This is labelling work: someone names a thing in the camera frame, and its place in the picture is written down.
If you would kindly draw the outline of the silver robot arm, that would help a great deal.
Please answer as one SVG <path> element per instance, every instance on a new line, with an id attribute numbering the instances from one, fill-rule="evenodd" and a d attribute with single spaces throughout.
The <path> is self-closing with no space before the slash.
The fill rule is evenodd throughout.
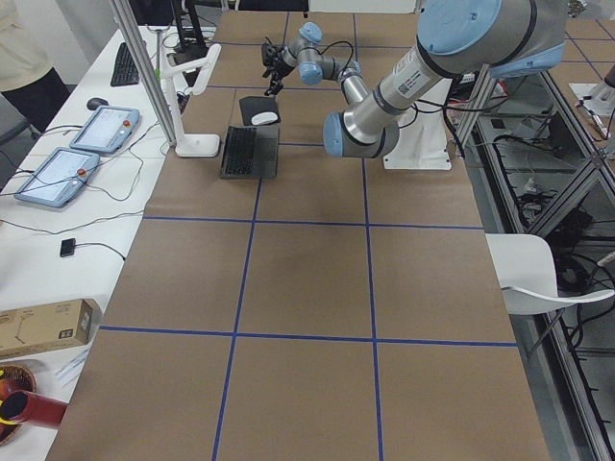
<path id="1" fill-rule="evenodd" d="M 494 78 L 546 71 L 563 56 L 568 7 L 564 1 L 427 1 L 418 18 L 415 45 L 374 88 L 355 61 L 337 61 L 317 47 L 321 29 L 305 23 L 291 41 L 265 41 L 261 57 L 268 94 L 298 71 L 302 82 L 339 83 L 348 107 L 327 115 L 326 152 L 336 158 L 378 158 L 396 146 L 398 118 L 443 79 L 487 64 Z"/>

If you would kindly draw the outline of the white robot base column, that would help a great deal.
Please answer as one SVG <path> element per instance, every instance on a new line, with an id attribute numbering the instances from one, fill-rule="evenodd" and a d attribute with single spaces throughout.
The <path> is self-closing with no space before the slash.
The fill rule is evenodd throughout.
<path id="1" fill-rule="evenodd" d="M 451 79 L 445 79 L 436 84 L 398 119 L 399 140 L 383 157 L 385 169 L 449 171 L 452 168 L 442 113 L 451 83 Z"/>

